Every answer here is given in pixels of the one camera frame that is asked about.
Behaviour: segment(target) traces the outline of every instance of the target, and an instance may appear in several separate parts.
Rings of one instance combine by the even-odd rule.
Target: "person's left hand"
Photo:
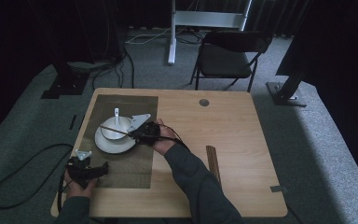
[[[71,176],[69,176],[68,171],[65,171],[64,176],[65,182],[68,185],[68,191],[66,193],[66,199],[69,199],[71,197],[75,196],[81,196],[81,197],[87,197],[91,199],[92,196],[92,190],[97,185],[98,179],[91,179],[85,189],[83,189],[79,184],[77,184],[75,181],[71,179]]]

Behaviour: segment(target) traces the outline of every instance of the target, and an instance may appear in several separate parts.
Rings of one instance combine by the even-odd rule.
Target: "white saucer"
[[[128,136],[124,136],[117,140],[109,140],[103,137],[101,127],[98,127],[97,132],[95,132],[95,144],[104,152],[117,154],[132,148],[135,145],[135,140]]]

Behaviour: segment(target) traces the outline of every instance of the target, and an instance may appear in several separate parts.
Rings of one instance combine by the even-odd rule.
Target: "placemat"
[[[135,144],[128,151],[110,154],[97,148],[94,135],[99,125],[115,115],[119,108],[121,117],[150,114],[157,118],[157,96],[98,95],[89,118],[79,150],[92,151],[91,167],[109,163],[109,174],[100,178],[98,188],[149,189],[151,183],[153,149]]]

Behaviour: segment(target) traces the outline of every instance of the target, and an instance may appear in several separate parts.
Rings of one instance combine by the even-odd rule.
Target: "hand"
[[[69,176],[68,171],[65,171],[64,176],[65,182],[68,185],[68,192],[66,193],[66,199],[69,199],[71,197],[75,196],[81,196],[81,197],[88,197],[91,199],[92,196],[92,190],[97,185],[98,179],[91,179],[89,181],[87,187],[83,189],[79,184],[77,184],[75,181],[72,180],[71,176]]]
[[[176,138],[176,135],[173,132],[173,130],[164,126],[164,122],[162,122],[162,119],[157,119],[156,123],[160,124],[159,125],[159,135],[160,136]],[[167,153],[168,149],[170,149],[173,145],[175,145],[175,142],[173,140],[160,139],[155,142],[155,144],[153,145],[153,149],[155,149],[156,152],[158,152],[159,154],[164,156],[165,153]]]

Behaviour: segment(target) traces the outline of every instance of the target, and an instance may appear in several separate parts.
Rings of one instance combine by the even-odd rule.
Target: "chair seat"
[[[216,45],[205,45],[199,57],[199,69],[205,77],[247,78],[252,74],[246,54]]]

